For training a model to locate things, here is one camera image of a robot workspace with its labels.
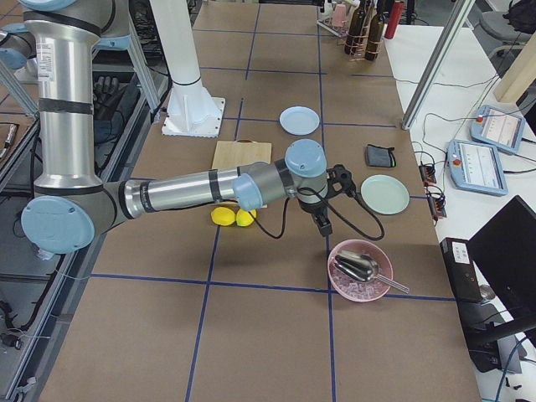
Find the white pillar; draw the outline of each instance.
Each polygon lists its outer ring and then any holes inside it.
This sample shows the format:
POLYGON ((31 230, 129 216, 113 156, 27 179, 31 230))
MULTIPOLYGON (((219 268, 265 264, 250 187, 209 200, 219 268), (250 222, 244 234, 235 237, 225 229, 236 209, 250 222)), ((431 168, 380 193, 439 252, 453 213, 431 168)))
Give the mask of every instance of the white pillar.
POLYGON ((186 0, 151 0, 151 7, 173 79, 162 133, 217 137, 225 99, 203 87, 186 0))

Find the light blue plate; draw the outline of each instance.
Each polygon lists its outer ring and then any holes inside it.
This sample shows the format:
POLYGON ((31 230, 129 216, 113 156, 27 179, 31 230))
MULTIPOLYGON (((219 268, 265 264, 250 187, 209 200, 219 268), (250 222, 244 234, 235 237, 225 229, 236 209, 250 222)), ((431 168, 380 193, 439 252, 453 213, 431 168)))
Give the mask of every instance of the light blue plate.
POLYGON ((384 215, 402 212, 410 203, 410 193, 405 185, 384 174, 367 178, 361 184, 361 195, 373 211, 384 215))
POLYGON ((317 129, 320 117, 308 107, 293 106, 281 113, 279 122, 286 132, 294 136, 306 136, 317 129))

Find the black wallet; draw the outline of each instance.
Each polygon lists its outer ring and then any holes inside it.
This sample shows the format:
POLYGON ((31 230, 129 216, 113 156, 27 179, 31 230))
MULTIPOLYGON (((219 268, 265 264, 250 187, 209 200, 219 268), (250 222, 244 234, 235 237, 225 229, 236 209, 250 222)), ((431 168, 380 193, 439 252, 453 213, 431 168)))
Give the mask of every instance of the black wallet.
POLYGON ((368 166, 394 168, 396 166, 394 148, 384 148, 368 144, 365 149, 365 161, 368 166))

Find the pink bowl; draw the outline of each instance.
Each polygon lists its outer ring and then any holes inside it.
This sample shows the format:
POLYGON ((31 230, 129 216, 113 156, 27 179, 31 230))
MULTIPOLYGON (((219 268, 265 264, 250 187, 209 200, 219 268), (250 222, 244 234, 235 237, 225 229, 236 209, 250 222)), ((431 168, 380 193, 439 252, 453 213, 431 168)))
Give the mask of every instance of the pink bowl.
POLYGON ((362 283, 355 281, 338 270, 333 262, 335 255, 341 250, 352 251, 357 254, 366 254, 376 260, 379 273, 393 279, 393 266, 385 253, 377 246, 366 240, 345 240, 333 247, 327 258, 327 274, 335 290, 343 297, 353 302, 371 302, 382 297, 389 291, 390 286, 374 279, 371 282, 362 283))

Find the white table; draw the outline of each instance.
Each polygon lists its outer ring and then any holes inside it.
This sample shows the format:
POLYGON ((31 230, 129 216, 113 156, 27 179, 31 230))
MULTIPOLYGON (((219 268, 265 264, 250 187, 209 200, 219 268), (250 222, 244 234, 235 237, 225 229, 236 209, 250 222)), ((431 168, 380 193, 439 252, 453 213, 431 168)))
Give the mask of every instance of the white table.
MULTIPOLYGON (((393 74, 397 80, 419 81, 422 72, 430 58, 437 39, 441 34, 441 27, 416 27, 399 26, 396 35, 391 40, 385 40, 389 60, 393 74)), ((459 33, 454 48, 446 56, 446 60, 437 75, 435 82, 457 85, 472 85, 486 81, 495 75, 495 69, 488 60, 484 50, 478 43, 472 31, 463 28, 459 33)), ((398 82, 400 102, 406 110, 416 84, 398 82)), ((428 113, 436 113, 447 119, 456 119, 476 115, 476 105, 484 93, 486 84, 476 85, 472 88, 449 87, 433 85, 428 97, 421 108, 415 123, 410 128, 412 141, 419 142, 423 150, 433 155, 437 162, 444 160, 445 155, 433 147, 422 142, 423 122, 428 113)), ((483 101, 484 105, 500 107, 506 111, 515 111, 518 108, 514 104, 497 102, 492 90, 489 91, 483 101)), ((435 116, 429 116, 425 124, 425 138, 441 149, 446 149, 451 139, 469 140, 470 121, 443 121, 435 116)), ((530 127, 526 125, 523 136, 535 140, 530 127)), ((415 150, 420 150, 420 145, 414 144, 415 150)), ((522 142, 519 154, 536 159, 536 145, 522 142)), ((427 156, 423 156, 423 162, 429 162, 427 156)), ((502 167, 505 170, 525 170, 536 167, 535 163, 525 161, 514 156, 501 154, 502 167)), ((520 175, 507 175, 508 195, 494 197, 485 194, 461 191, 454 187, 450 174, 442 172, 442 164, 437 166, 438 185, 446 194, 446 213, 448 218, 441 219, 436 226, 439 241, 445 237, 459 237, 470 239, 502 206, 514 195, 520 195, 531 208, 536 209, 536 172, 520 175)), ((479 282, 485 282, 482 275, 479 282)), ((499 311, 503 310, 502 303, 497 301, 499 311)), ((534 359, 536 355, 529 341, 523 346, 528 350, 528 358, 534 359)), ((522 384, 517 391, 503 387, 501 401, 508 402, 515 399, 525 398, 536 400, 536 366, 531 363, 522 363, 523 374, 508 375, 511 385, 522 384)), ((480 374, 476 369, 478 385, 484 399, 495 400, 497 386, 501 373, 494 370, 487 374, 480 374)))

